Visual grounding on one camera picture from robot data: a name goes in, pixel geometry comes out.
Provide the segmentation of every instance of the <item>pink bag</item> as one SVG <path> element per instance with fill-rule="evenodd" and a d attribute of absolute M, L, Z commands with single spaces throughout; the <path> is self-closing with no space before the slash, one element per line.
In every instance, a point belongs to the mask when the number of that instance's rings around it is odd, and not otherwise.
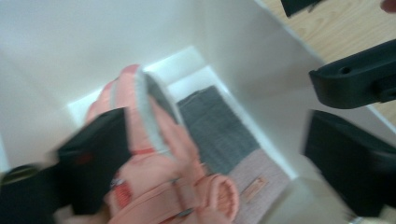
<path fill-rule="evenodd" d="M 109 223 L 232 223 L 239 204 L 233 181 L 205 174 L 176 107 L 158 89 L 152 77 L 131 65 L 104 87 L 89 109 L 87 122 L 126 108 L 133 156 L 106 196 Z"/>

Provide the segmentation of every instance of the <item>gray mat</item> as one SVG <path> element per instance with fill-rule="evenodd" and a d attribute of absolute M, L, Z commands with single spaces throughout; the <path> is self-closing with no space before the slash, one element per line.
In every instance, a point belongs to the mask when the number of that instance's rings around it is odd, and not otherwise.
<path fill-rule="evenodd" d="M 215 87 L 193 93 L 178 103 L 201 161 L 214 173 L 227 175 L 253 150 L 256 139 L 226 105 Z"/>

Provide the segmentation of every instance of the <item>white wall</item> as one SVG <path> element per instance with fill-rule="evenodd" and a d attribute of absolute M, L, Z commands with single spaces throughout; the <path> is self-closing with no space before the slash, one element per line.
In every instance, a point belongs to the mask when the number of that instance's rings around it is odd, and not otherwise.
<path fill-rule="evenodd" d="M 124 66 L 189 46 L 199 5 L 0 1 L 0 132 L 10 165 L 45 160 L 77 128 L 67 105 L 103 87 Z"/>
<path fill-rule="evenodd" d="M 4 150 L 3 140 L 0 134 L 0 174 L 9 170 L 7 154 Z"/>

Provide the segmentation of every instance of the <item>backpack strap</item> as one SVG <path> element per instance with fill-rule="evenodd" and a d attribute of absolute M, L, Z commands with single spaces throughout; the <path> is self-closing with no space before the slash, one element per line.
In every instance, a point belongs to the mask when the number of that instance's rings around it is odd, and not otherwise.
<path fill-rule="evenodd" d="M 239 197 L 235 183 L 225 175 L 210 175 L 196 185 L 201 206 L 221 212 L 229 220 L 234 220 L 238 212 Z"/>
<path fill-rule="evenodd" d="M 200 202 L 194 188 L 184 178 L 161 184 L 120 210 L 109 224 L 158 224 L 172 217 L 184 217 Z"/>
<path fill-rule="evenodd" d="M 146 74 L 139 65 L 130 65 L 121 71 L 114 94 L 116 108 L 126 107 L 129 149 L 133 154 L 153 148 L 173 159 L 150 105 Z"/>

